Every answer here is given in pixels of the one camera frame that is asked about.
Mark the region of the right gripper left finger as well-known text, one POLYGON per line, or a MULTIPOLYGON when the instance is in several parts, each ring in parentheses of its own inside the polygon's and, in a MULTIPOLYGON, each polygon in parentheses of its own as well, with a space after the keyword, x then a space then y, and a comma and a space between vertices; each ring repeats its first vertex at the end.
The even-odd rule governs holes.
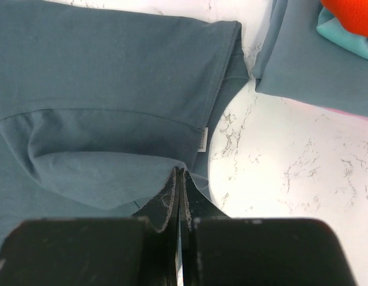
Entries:
POLYGON ((131 217, 22 222, 0 248, 0 285, 176 285, 180 183, 174 168, 131 217))

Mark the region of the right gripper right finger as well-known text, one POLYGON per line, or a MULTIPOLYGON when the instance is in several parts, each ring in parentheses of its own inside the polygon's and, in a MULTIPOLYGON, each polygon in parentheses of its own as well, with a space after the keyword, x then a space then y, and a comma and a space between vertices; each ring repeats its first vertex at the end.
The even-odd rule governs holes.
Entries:
POLYGON ((309 218, 237 218, 218 209, 189 172, 180 188, 185 285, 355 285, 333 230, 309 218))

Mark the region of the dark blue-grey t-shirt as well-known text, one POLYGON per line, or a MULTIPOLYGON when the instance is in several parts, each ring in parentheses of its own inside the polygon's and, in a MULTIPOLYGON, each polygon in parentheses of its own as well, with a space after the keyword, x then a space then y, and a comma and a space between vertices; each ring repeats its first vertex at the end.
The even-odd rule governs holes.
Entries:
POLYGON ((248 81, 241 23, 0 1, 0 246, 22 221, 123 217, 209 140, 248 81))

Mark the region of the folded grey-blue t-shirt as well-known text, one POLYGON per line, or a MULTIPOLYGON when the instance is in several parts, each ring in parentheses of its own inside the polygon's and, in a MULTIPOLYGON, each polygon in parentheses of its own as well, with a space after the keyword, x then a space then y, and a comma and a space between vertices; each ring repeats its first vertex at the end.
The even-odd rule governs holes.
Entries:
POLYGON ((273 1, 256 91, 368 118, 368 60, 317 30, 320 1, 273 1))

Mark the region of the folded teal t-shirt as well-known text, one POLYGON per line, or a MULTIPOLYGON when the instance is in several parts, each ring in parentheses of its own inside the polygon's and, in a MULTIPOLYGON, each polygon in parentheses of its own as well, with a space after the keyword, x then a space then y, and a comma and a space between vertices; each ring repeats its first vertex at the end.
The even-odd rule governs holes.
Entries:
POLYGON ((319 14, 316 30, 335 45, 368 60, 368 38, 345 30, 326 8, 319 14))

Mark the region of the folded orange t-shirt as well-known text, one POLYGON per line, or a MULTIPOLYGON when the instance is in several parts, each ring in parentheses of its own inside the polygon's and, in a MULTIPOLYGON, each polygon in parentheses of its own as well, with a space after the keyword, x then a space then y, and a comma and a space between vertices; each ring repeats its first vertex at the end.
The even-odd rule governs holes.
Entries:
POLYGON ((345 30, 368 38, 368 0, 322 0, 321 3, 345 30))

